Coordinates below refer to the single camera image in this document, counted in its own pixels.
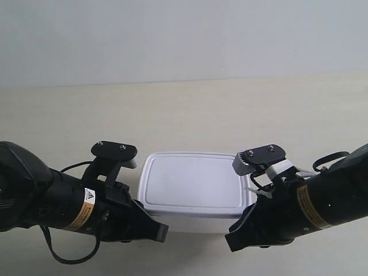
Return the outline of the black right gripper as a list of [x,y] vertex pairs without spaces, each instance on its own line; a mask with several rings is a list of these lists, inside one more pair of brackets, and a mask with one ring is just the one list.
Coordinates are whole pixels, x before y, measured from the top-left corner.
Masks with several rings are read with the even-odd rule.
[[293,183],[286,190],[279,191],[268,184],[264,191],[272,198],[257,196],[256,203],[247,209],[225,235],[231,252],[246,247],[284,246],[308,233],[308,219],[305,217],[297,198],[297,190],[304,183]]

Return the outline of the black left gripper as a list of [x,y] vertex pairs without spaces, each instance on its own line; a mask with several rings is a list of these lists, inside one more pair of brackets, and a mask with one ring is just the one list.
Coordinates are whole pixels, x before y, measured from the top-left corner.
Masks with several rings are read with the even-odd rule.
[[93,186],[97,194],[97,221],[94,236],[99,242],[123,242],[149,239],[164,242],[168,225],[153,219],[142,203],[134,200],[123,183]]

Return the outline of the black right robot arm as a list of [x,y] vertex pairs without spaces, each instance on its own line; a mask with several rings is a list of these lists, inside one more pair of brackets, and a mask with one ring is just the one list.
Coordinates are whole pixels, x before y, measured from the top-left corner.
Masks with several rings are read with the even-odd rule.
[[313,171],[297,168],[278,145],[236,154],[233,169],[256,184],[256,201],[229,228],[231,251],[284,246],[296,238],[367,216],[367,146],[316,160]]

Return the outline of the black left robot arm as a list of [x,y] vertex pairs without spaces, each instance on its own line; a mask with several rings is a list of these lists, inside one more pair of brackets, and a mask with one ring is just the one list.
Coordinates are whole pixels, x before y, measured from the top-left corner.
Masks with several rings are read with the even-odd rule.
[[100,141],[81,178],[49,168],[24,147],[1,143],[1,230],[40,225],[97,236],[103,242],[164,242],[168,226],[155,221],[117,181],[134,168],[134,145]]

